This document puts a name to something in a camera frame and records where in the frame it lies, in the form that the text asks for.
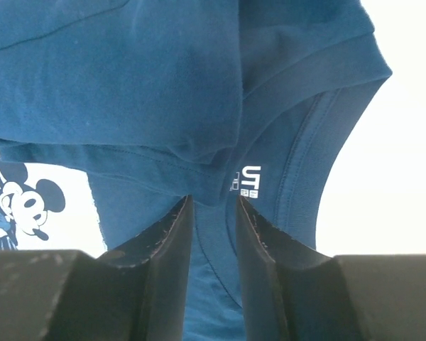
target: blue t-shirt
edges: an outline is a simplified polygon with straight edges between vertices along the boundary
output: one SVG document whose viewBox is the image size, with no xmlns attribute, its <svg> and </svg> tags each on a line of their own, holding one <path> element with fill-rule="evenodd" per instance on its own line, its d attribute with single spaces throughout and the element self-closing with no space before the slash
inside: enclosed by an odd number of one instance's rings
<svg viewBox="0 0 426 341">
<path fill-rule="evenodd" d="M 1 0 L 1 159 L 85 171 L 108 248 L 194 195 L 184 340 L 245 340 L 236 196 L 315 247 L 390 75 L 357 0 Z"/>
</svg>

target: white printed panel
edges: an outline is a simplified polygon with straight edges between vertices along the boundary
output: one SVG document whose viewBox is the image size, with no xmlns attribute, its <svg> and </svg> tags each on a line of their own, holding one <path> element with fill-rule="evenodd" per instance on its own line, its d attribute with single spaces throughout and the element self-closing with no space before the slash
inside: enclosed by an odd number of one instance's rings
<svg viewBox="0 0 426 341">
<path fill-rule="evenodd" d="M 0 162 L 0 245 L 101 255 L 106 247 L 87 174 L 40 163 Z"/>
</svg>

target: blue shirt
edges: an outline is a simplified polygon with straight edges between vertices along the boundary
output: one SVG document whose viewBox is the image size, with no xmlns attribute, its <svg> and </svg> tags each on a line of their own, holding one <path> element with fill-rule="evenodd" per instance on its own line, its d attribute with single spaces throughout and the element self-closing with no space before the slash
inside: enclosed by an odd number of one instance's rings
<svg viewBox="0 0 426 341">
<path fill-rule="evenodd" d="M 245 340 L 236 196 L 315 247 L 390 75 L 357 0 L 1 0 L 1 157 L 86 171 L 109 248 L 194 195 L 184 340 Z"/>
</svg>

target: clothing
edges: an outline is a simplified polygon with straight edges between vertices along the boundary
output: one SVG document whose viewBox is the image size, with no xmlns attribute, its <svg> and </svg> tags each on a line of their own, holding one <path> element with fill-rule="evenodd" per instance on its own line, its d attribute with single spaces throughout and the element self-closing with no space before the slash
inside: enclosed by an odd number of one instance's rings
<svg viewBox="0 0 426 341">
<path fill-rule="evenodd" d="M 354 0 L 1 0 L 1 159 L 87 172 L 108 248 L 193 194 L 184 340 L 245 340 L 236 196 L 315 247 L 329 170 L 390 75 Z"/>
</svg>

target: mickey mouse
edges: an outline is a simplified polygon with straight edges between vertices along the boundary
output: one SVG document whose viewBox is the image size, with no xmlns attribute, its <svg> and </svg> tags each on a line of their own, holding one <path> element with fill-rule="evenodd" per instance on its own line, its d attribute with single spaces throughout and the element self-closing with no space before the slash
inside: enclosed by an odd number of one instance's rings
<svg viewBox="0 0 426 341">
<path fill-rule="evenodd" d="M 65 196 L 53 181 L 41 179 L 35 188 L 25 184 L 28 179 L 24 163 L 0 160 L 0 249 L 17 249 L 16 233 L 24 233 L 42 240 L 49 236 L 41 231 L 48 211 L 62 212 Z"/>
</svg>

